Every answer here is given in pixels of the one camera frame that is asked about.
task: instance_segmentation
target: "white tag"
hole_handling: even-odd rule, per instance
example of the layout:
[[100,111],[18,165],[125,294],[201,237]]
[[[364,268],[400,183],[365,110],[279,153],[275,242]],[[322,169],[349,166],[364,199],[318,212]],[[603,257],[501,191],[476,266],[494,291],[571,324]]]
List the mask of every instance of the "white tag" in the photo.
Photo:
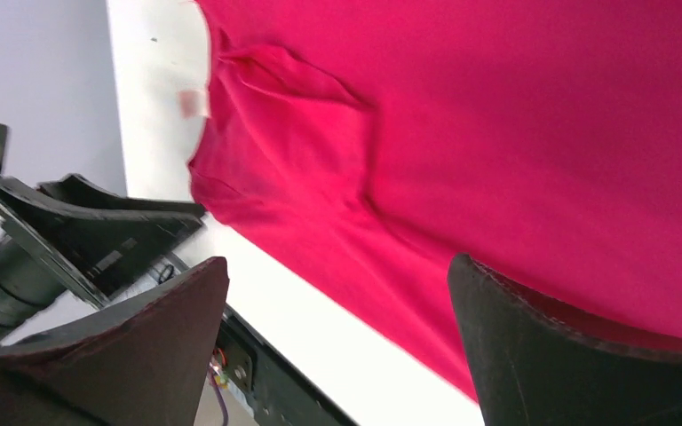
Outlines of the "white tag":
[[184,118],[210,117],[210,97],[205,89],[180,91],[178,105]]

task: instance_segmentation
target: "red fabric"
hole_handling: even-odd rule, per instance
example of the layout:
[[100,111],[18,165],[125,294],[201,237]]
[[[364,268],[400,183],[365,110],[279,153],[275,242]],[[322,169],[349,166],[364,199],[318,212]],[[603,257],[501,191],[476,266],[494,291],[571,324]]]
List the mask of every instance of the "red fabric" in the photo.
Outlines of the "red fabric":
[[195,199],[460,389],[457,252],[682,338],[682,2],[199,3]]

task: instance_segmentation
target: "black plastic mount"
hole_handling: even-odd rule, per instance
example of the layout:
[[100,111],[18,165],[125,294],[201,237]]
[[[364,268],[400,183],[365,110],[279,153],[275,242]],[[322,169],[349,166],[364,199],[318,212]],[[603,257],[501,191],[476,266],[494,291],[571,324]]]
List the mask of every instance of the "black plastic mount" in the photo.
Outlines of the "black plastic mount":
[[0,178],[0,215],[56,281],[100,308],[199,230],[205,208],[120,197],[72,174],[38,190]]
[[0,425],[194,422],[226,305],[226,260],[0,346]]
[[448,286],[486,426],[682,426],[682,350],[570,327],[614,323],[468,256],[453,260]]

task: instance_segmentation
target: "white surface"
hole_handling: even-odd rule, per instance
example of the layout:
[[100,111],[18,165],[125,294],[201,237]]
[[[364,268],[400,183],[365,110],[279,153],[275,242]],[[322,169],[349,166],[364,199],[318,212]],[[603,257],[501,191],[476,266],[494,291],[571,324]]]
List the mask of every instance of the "white surface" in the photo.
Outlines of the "white surface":
[[[181,118],[177,92],[206,84],[202,16],[180,0],[107,2],[128,194],[189,199],[202,120]],[[179,255],[225,256],[229,304],[360,426],[482,424],[467,397],[230,228],[209,219]]]

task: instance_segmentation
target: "cable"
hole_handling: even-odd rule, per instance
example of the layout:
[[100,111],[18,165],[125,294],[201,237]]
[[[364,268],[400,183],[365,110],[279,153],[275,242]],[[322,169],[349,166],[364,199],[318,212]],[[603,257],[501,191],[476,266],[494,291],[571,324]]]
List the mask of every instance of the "cable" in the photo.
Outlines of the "cable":
[[168,260],[171,264],[174,265],[175,268],[182,272],[189,269],[189,266],[173,253],[169,253],[168,255],[166,255],[166,260]]
[[208,380],[210,381],[210,386],[216,392],[216,398],[218,398],[218,404],[221,406],[221,413],[223,415],[224,421],[222,426],[228,426],[228,408],[226,408],[226,401],[223,399],[223,394],[221,389],[216,383],[216,378],[213,376],[213,371],[208,368]]
[[164,282],[172,279],[176,275],[176,268],[174,268],[173,264],[167,264],[161,269],[160,272],[158,272],[158,278],[156,281],[158,281],[158,285],[163,284]]
[[226,354],[223,352],[223,349],[216,348],[216,350],[213,351],[213,356],[216,356],[216,355],[221,356],[221,362],[220,362],[221,368],[226,367],[226,364],[228,363],[228,361],[226,361]]

